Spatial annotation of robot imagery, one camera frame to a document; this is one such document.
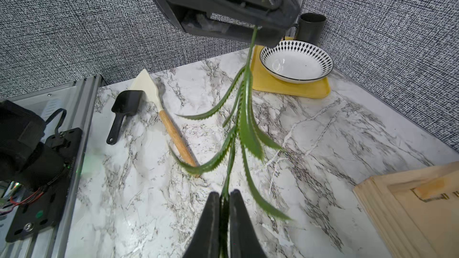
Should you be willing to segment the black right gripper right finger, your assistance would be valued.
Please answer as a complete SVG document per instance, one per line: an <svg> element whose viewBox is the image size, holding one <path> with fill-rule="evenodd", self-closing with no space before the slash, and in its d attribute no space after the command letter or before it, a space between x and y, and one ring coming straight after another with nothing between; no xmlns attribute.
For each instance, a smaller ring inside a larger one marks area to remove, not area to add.
<svg viewBox="0 0 459 258"><path fill-rule="evenodd" d="M229 228L232 258L267 257L258 241L243 197L237 189L230 195Z"/></svg>

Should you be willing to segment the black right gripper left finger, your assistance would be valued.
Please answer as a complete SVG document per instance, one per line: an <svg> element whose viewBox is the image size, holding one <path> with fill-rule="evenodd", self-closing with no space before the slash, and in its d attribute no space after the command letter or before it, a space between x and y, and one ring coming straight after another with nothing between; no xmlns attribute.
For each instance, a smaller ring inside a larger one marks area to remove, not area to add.
<svg viewBox="0 0 459 258"><path fill-rule="evenodd" d="M220 196L211 192L183 258L218 258Z"/></svg>

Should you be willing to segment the blue carnation stem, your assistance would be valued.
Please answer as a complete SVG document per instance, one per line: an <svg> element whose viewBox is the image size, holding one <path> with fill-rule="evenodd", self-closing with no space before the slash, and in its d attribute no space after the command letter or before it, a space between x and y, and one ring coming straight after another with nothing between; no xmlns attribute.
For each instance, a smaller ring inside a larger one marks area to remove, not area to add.
<svg viewBox="0 0 459 258"><path fill-rule="evenodd" d="M275 217L283 221L290 221L291 218L275 208L267 202L257 190L252 179L249 165L247 162L247 154L251 153L255 158L262 160L265 152L264 147L271 149L282 150L283 148L276 143L270 136L264 133L255 121L252 105L252 84L253 75L251 71L252 52L255 46L255 37L257 35L257 27L254 27L252 42L250 43L249 53L246 64L237 73L233 83L224 94L223 98L210 111L199 115L188 115L186 119L200 121L215 115L224 103L228 100L230 94L236 88L237 93L235 102L229 116L225 119L224 124L227 125L233 122L233 126L229 129L227 136L223 142L221 149L206 163L201 166L192 167L174 157L175 161L187 172L193 175L202 175L214 171L220 164L227 159L227 174L224 180L220 196L220 219L219 219L219 258L231 258L230 254L230 204L229 198L233 191L230 188L231 172L236 155L236 144L240 143L243 168L245 171L246 181L249 187L252 198L256 204L266 212L269 216Z"/></svg>

